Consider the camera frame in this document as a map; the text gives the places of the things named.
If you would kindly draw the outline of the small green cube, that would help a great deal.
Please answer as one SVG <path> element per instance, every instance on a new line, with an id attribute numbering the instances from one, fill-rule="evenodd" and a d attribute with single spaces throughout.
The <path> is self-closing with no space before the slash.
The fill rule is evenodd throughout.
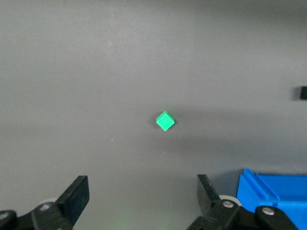
<path id="1" fill-rule="evenodd" d="M 168 111 L 163 111 L 157 117 L 156 123 L 163 131 L 166 132 L 175 124 L 175 120 Z"/>

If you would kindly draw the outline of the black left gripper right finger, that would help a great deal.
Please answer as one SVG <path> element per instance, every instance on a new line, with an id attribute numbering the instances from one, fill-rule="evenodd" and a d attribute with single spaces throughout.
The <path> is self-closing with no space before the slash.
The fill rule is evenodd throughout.
<path id="1" fill-rule="evenodd" d="M 254 214 L 230 199 L 221 199 L 205 174 L 197 175 L 197 199 L 202 215 L 187 230 L 257 230 Z"/>

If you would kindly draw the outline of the blue plastic storage bin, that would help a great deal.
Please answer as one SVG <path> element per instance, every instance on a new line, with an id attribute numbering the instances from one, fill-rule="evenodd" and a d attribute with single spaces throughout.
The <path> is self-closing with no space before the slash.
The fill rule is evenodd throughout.
<path id="1" fill-rule="evenodd" d="M 276 207 L 299 230 L 307 230 L 307 175 L 263 174 L 245 168 L 236 197 L 250 212 L 258 206 Z"/>

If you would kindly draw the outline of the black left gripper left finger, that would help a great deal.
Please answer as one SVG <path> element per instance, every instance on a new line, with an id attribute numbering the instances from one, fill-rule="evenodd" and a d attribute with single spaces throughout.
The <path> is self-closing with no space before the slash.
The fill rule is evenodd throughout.
<path id="1" fill-rule="evenodd" d="M 35 230 L 73 230 L 89 202 L 87 176 L 78 176 L 55 202 L 45 202 L 31 211 Z"/>

